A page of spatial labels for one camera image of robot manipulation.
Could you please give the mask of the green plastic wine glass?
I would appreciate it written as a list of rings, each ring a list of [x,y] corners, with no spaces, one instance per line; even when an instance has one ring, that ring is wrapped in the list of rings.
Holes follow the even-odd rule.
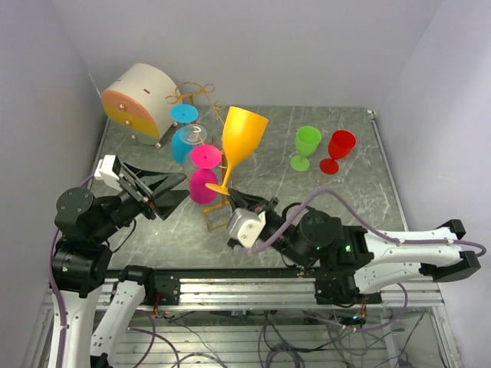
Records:
[[[321,132],[313,126],[302,126],[295,137],[296,154],[290,159],[290,166],[297,172],[304,172],[310,166],[308,157],[321,142]]]

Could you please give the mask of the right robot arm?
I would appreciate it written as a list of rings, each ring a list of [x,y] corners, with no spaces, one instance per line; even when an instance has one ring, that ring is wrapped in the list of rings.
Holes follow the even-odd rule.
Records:
[[[276,212],[276,197],[267,200],[236,189],[228,197],[229,247],[245,255],[274,249],[289,268],[311,274],[319,304],[379,303],[381,289],[419,277],[462,281],[481,268],[485,252],[463,240],[466,231],[458,219],[425,232],[388,232],[362,218],[345,225],[308,202],[290,204],[294,213],[289,215]]]

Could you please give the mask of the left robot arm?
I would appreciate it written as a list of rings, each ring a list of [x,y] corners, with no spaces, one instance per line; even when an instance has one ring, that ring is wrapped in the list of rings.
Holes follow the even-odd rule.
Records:
[[[155,271],[126,266],[98,325],[94,324],[108,265],[114,251],[108,240],[138,215],[166,220],[189,195],[179,184],[181,172],[153,172],[106,155],[93,177],[116,189],[96,197],[84,185],[66,190],[57,200],[54,224],[61,233],[51,250],[49,285],[53,292],[54,329],[50,367],[109,367],[140,304],[157,301]]]

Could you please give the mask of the red plastic wine glass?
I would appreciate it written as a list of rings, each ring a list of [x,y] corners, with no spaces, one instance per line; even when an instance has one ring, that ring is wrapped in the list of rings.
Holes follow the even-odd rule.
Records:
[[[353,148],[356,146],[356,137],[353,133],[347,130],[336,130],[331,135],[331,140],[328,144],[327,159],[323,159],[319,163],[319,168],[324,174],[334,175],[339,170],[338,162],[346,158]]]

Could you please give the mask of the orange plastic wine glass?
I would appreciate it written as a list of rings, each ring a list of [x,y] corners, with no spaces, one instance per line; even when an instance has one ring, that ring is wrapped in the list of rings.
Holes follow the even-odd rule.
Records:
[[[227,168],[222,184],[206,183],[206,188],[227,196],[233,170],[248,159],[260,144],[269,119],[241,107],[229,108],[222,130],[222,147]]]

